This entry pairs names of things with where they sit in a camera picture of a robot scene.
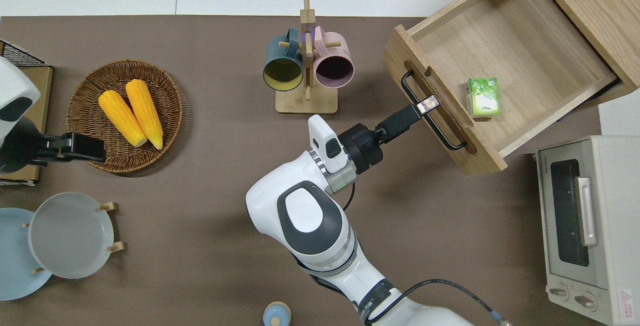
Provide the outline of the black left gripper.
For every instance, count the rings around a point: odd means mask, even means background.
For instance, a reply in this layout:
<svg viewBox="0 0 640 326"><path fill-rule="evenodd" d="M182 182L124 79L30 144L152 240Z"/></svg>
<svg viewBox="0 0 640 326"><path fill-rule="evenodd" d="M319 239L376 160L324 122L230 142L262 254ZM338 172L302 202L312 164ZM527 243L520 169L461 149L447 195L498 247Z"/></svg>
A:
<svg viewBox="0 0 640 326"><path fill-rule="evenodd" d="M61 136L61 156L69 161L90 161L103 163L106 161L105 142L80 133L65 133Z"/></svg>

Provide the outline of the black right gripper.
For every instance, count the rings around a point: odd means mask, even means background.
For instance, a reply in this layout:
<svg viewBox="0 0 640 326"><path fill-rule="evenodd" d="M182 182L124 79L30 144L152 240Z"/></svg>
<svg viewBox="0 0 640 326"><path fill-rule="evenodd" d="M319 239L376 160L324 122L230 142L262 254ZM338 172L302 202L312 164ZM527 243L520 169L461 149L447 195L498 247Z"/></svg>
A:
<svg viewBox="0 0 640 326"><path fill-rule="evenodd" d="M375 136L377 143L390 143L398 136L407 132L409 128L422 119L422 116L429 114L438 108L441 103L435 95L427 96L425 99L416 102L415 105L407 105L400 111L394 112L391 116L375 126Z"/></svg>

